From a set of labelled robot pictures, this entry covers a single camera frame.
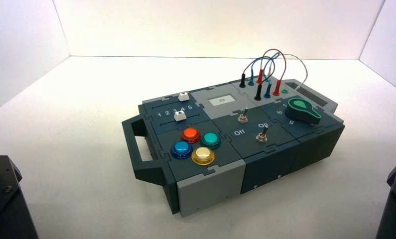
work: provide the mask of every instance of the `white table surface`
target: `white table surface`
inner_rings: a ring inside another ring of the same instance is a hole
[[[346,125],[329,158],[186,218],[135,179],[121,122],[137,105],[239,79],[249,61],[70,57],[3,105],[0,154],[22,172],[40,237],[374,238],[396,165],[396,88],[359,61],[305,60],[307,85]],[[285,79],[302,74],[290,61]]]

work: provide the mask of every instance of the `red push button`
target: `red push button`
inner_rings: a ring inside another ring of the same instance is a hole
[[[183,131],[181,139],[188,143],[196,143],[201,139],[201,133],[195,128],[187,128]]]

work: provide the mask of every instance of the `blue push button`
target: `blue push button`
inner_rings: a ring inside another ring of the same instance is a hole
[[[220,138],[214,133],[206,133],[201,140],[201,144],[210,149],[218,148],[220,146],[220,142]]]
[[[177,159],[188,158],[192,154],[192,146],[185,141],[179,141],[171,148],[171,155]]]

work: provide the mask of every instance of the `white wire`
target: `white wire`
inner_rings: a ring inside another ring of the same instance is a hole
[[[285,55],[285,56],[292,56],[292,57],[296,58],[297,60],[300,61],[300,63],[302,63],[303,67],[305,68],[305,72],[306,72],[305,79],[300,83],[300,85],[298,85],[298,86],[295,88],[295,90],[297,90],[297,89],[299,89],[299,88],[303,85],[303,83],[305,83],[306,79],[308,79],[308,69],[306,68],[305,63],[303,63],[303,61],[302,61],[299,57],[297,57],[297,56],[295,56],[295,55],[293,55],[293,54],[289,54],[289,53],[286,53],[286,54],[284,54],[284,55]],[[270,75],[270,74],[271,74],[271,63],[269,64],[269,68],[268,68],[268,75]]]

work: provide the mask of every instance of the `arcade button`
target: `arcade button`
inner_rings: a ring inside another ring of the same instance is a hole
[[[201,139],[201,133],[195,128],[187,128],[182,132],[181,139],[188,143],[196,143]]]
[[[214,152],[207,147],[199,147],[192,153],[192,161],[200,166],[210,165],[214,160]]]
[[[177,159],[188,158],[192,154],[192,146],[185,141],[179,141],[171,148],[171,155]]]
[[[208,147],[210,149],[218,148],[220,143],[220,137],[218,137],[218,135],[215,133],[206,133],[201,139],[202,146]]]

